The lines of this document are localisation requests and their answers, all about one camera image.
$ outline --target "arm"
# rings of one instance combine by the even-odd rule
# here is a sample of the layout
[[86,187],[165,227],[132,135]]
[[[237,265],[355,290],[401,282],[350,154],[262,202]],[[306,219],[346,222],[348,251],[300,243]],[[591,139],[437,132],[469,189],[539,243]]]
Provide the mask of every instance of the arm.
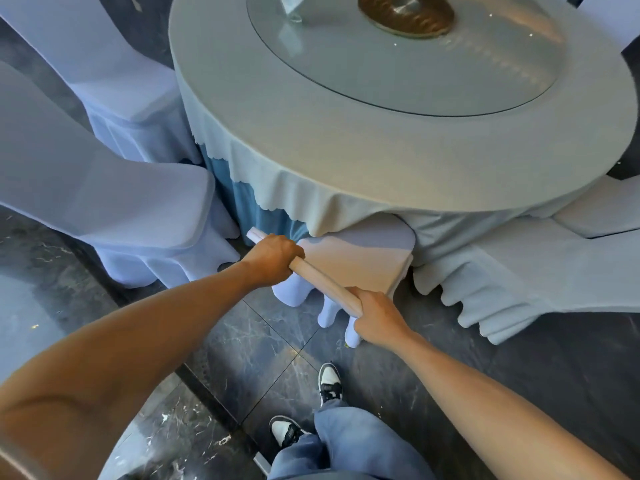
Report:
[[382,293],[362,301],[360,336],[400,357],[469,446],[500,480],[624,480],[627,477],[523,397],[412,332]]
[[0,387],[0,429],[51,478],[97,478],[153,389],[250,291],[285,280],[304,251],[268,236],[218,274],[82,327]]

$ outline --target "person's left arm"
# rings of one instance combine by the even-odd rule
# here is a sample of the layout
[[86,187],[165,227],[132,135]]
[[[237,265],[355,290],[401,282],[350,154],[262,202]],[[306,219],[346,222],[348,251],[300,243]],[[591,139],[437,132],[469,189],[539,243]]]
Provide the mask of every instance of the person's left arm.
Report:
[[247,293],[285,280],[295,256],[304,250],[270,235],[221,273],[121,308],[55,343],[0,386],[1,434],[53,479],[97,478],[158,383]]

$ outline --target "hand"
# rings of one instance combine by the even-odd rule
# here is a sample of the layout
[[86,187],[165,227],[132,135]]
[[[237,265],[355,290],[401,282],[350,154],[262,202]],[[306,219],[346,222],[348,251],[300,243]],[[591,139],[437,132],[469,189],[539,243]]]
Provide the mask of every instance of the hand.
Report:
[[413,335],[394,302],[387,295],[380,291],[364,291],[357,287],[347,290],[362,302],[363,314],[356,320],[354,329],[364,340],[395,352]]
[[289,265],[294,257],[305,258],[305,250],[283,235],[269,234],[249,251],[242,262],[250,267],[257,288],[277,285],[291,276]]

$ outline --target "blue jeans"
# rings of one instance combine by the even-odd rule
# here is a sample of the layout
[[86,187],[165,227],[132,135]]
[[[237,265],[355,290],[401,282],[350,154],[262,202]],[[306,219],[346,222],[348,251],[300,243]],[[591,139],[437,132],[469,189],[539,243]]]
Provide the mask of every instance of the blue jeans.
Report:
[[435,480],[427,462],[380,419],[333,399],[316,411],[316,435],[284,448],[268,480],[321,470],[326,451],[331,470],[350,470],[389,480]]

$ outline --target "sneaker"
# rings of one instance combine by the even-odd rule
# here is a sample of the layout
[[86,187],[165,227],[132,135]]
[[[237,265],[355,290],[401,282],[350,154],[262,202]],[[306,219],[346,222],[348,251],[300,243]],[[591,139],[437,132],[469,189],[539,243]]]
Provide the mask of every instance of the sneaker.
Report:
[[332,363],[324,363],[318,373],[318,389],[322,397],[321,405],[332,399],[342,399],[342,383],[338,369]]
[[308,432],[300,428],[300,425],[286,416],[274,416],[269,421],[269,429],[271,434],[280,448],[286,448],[295,444],[302,435],[308,435]]

